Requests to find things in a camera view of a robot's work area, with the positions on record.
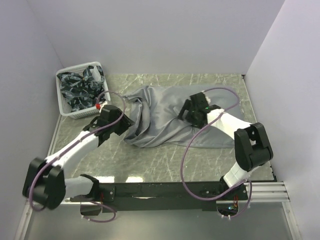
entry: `white plastic basket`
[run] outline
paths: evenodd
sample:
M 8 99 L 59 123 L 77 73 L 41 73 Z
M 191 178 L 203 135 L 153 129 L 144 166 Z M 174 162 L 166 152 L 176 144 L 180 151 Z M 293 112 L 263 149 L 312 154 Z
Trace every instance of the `white plastic basket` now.
M 63 69 L 61 69 L 61 70 L 59 70 L 59 71 L 56 72 L 56 74 L 55 74 L 56 91 L 57 91 L 57 95 L 58 95 L 59 110 L 60 110 L 60 114 L 61 114 L 62 116 L 71 117 L 71 118 L 73 118 L 73 119 L 79 119 L 79 118 L 83 118 L 83 117 L 86 117 L 86 116 L 90 116 L 90 115 L 99 113 L 99 110 L 96 109 L 95 106 L 89 107 L 89 108 L 86 108 L 86 109 L 83 109 L 83 110 L 71 112 L 72 108 L 71 108 L 71 106 L 68 104 L 67 100 L 64 98 L 64 96 L 63 96 L 62 93 L 61 93 L 61 90 L 60 90 L 61 81 L 60 81 L 60 79 L 57 77 L 57 74 L 65 73 L 65 72 L 73 72 L 73 73 L 80 74 L 80 75 L 82 76 L 82 75 L 83 75 L 83 74 L 82 74 L 83 71 L 84 71 L 89 65 L 91 65 L 91 66 L 100 66 L 100 67 L 101 67 L 100 62 L 93 61 L 93 62 L 87 62 L 87 63 L 75 65 L 75 66 L 66 67 L 66 68 L 63 68 Z M 107 86 L 106 80 L 104 80 L 103 89 L 104 89 L 105 91 L 108 90 L 108 86 Z M 104 98 L 105 98 L 108 102 L 110 102 L 110 100 L 111 100 L 111 99 L 110 99 L 110 94 L 109 94 L 108 92 L 104 95 Z

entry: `marble table surface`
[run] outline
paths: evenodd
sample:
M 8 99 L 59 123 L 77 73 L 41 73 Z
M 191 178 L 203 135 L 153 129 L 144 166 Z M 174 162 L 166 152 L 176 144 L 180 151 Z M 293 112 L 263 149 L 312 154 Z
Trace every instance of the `marble table surface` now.
M 106 78 L 110 90 L 126 94 L 141 86 L 182 86 L 195 84 L 226 85 L 236 90 L 244 120 L 255 123 L 256 117 L 245 82 L 240 74 L 115 74 Z M 113 105 L 122 108 L 120 99 L 111 94 Z M 125 111 L 130 114 L 130 104 Z M 54 137 L 53 152 L 73 140 L 94 117 L 72 119 L 62 116 Z M 125 143 L 125 134 L 112 134 L 98 149 L 88 153 L 67 178 L 80 174 L 104 177 L 106 182 L 179 182 L 180 163 L 185 147 L 163 144 L 154 148 L 138 148 Z M 218 181 L 235 163 L 233 148 L 190 148 L 184 163 L 186 181 Z M 273 181 L 270 163 L 256 170 L 254 181 Z

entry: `gray floor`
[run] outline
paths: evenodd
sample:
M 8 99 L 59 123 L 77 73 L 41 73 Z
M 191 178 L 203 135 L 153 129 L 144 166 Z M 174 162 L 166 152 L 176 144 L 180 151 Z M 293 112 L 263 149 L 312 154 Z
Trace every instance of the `gray floor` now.
M 280 202 L 252 203 L 231 221 L 201 210 L 121 211 L 109 223 L 80 216 L 79 205 L 36 212 L 25 240 L 292 240 Z
M 246 85 L 240 74 L 118 74 L 107 78 L 110 90 L 121 94 L 135 91 L 141 86 L 182 86 L 194 84 L 219 84 L 233 87 L 239 95 L 246 121 L 255 123 Z M 111 96 L 112 104 L 121 108 L 117 96 Z M 93 116 L 72 119 L 62 117 L 55 137 L 54 152 L 73 140 Z M 165 144 L 155 148 L 138 148 L 126 144 L 122 136 L 112 134 L 98 149 L 84 157 L 71 176 L 89 174 L 107 177 L 107 181 L 123 182 L 178 182 L 180 162 L 185 150 L 182 146 Z M 232 148 L 191 148 L 185 160 L 186 181 L 218 181 L 235 163 Z M 274 180 L 269 163 L 255 171 L 252 180 Z

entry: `table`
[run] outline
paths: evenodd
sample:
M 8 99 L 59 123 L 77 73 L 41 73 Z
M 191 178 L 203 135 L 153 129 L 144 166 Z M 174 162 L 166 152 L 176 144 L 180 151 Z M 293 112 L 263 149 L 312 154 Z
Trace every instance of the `table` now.
M 115 74 L 106 77 L 110 90 L 126 94 L 141 86 L 182 86 L 194 84 L 226 85 L 240 97 L 244 120 L 255 123 L 256 117 L 245 82 L 240 74 Z M 122 108 L 120 99 L 111 95 L 111 102 Z M 126 109 L 130 115 L 130 106 Z M 94 116 L 80 119 L 59 118 L 53 151 L 57 152 L 73 140 Z M 84 157 L 66 178 L 88 174 L 106 182 L 180 182 L 180 163 L 185 147 L 163 144 L 154 148 L 138 148 L 123 141 L 125 134 L 112 134 L 98 149 Z M 233 148 L 190 148 L 185 159 L 186 181 L 218 181 L 235 163 Z M 274 181 L 270 163 L 256 170 L 253 181 Z

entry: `white wall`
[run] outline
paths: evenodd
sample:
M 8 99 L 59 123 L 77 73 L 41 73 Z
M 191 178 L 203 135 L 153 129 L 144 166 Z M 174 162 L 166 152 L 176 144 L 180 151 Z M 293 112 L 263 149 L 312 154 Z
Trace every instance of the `white wall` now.
M 109 73 L 241 73 L 284 0 L 27 0 L 62 64 Z
M 0 1 L 0 239 L 12 240 L 30 161 L 45 157 L 55 128 L 62 67 L 24 0 Z
M 319 0 L 286 0 L 245 77 L 304 240 L 320 238 L 319 10 Z

